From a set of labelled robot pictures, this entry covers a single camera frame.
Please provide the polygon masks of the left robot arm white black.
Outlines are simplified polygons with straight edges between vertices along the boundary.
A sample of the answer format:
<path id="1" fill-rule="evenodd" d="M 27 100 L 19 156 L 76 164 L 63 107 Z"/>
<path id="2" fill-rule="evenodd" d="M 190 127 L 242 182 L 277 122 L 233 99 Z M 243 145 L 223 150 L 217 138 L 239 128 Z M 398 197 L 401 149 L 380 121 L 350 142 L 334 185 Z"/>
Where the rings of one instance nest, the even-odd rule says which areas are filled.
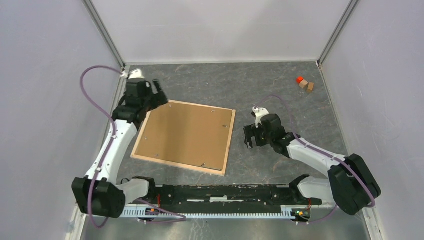
<path id="1" fill-rule="evenodd" d="M 110 115 L 108 139 L 84 177 L 76 177 L 71 189 L 83 214 L 117 219 L 126 205 L 140 199 L 145 204 L 157 198 L 152 178 L 134 177 L 118 182 L 124 155 L 141 128 L 147 113 L 166 105 L 166 97 L 157 79 L 129 79 L 126 91 Z"/>

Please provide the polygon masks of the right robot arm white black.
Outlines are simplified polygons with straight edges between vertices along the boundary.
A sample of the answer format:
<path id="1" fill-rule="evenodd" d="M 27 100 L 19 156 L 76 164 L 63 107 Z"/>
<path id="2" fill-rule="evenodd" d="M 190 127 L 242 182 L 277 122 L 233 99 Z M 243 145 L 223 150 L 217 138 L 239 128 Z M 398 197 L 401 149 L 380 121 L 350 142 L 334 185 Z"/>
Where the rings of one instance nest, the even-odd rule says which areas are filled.
<path id="1" fill-rule="evenodd" d="M 307 199 L 332 202 L 351 216 L 376 205 L 382 191 L 361 156 L 336 154 L 287 132 L 280 117 L 265 108 L 255 108 L 251 115 L 255 122 L 243 128 L 244 143 L 249 149 L 254 145 L 270 146 L 277 154 L 324 175 L 324 178 L 304 175 L 294 180 L 294 187 L 288 191 L 293 203 L 302 204 Z"/>

